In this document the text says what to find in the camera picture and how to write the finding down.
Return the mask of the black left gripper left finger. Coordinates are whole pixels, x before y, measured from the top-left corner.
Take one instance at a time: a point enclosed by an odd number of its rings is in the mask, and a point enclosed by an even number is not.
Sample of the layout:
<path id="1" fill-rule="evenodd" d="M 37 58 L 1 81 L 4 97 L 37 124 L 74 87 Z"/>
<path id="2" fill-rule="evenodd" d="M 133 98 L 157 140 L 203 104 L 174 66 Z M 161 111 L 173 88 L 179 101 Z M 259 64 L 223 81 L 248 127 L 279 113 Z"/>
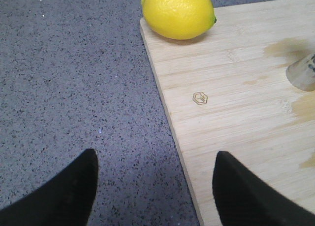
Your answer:
<path id="1" fill-rule="evenodd" d="M 98 159 L 86 149 L 54 178 L 0 211 L 2 226 L 85 226 L 96 196 Z"/>

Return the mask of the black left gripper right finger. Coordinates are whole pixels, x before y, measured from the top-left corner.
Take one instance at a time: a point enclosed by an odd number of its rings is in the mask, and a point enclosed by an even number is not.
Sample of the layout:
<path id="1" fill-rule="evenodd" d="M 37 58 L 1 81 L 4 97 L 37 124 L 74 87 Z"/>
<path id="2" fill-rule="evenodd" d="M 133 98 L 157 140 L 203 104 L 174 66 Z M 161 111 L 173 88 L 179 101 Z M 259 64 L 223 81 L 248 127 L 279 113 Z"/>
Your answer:
<path id="1" fill-rule="evenodd" d="M 229 152 L 217 153 L 212 188 L 224 226 L 315 224 L 313 213 L 278 193 Z"/>

